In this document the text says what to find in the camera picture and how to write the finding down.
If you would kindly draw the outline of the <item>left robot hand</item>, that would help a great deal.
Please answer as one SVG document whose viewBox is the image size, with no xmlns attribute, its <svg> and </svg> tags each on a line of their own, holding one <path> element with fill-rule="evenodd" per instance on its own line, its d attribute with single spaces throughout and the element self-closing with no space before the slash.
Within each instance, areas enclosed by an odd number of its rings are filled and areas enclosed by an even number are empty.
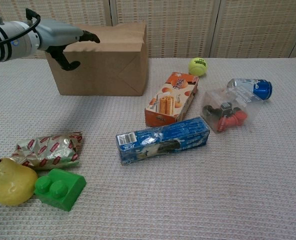
<svg viewBox="0 0 296 240">
<path fill-rule="evenodd" d="M 65 71 L 72 71 L 80 65 L 79 61 L 68 62 L 66 59 L 63 51 L 68 45 L 87 41 L 100 43 L 96 34 L 53 19 L 42 20 L 36 31 L 40 38 L 38 49 L 49 53 Z"/>
</svg>

